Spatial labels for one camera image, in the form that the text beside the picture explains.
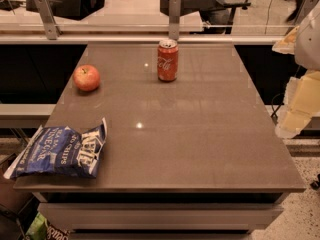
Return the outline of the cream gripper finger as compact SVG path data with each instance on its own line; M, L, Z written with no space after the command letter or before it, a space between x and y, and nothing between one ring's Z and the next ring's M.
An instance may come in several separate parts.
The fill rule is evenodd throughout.
M279 109L276 135L284 139L297 136L319 112L320 71L308 70L301 78L291 77Z
M292 30L290 30L284 38L282 38L280 41L277 41L273 45L272 50L281 54L293 55L295 51L295 43L298 29L299 27L296 26Z

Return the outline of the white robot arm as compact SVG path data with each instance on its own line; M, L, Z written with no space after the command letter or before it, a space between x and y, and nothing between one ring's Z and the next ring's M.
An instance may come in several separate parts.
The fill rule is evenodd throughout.
M289 79L275 128L279 138L291 139L320 112L320 3L272 50L292 54L295 62L306 69L300 78Z

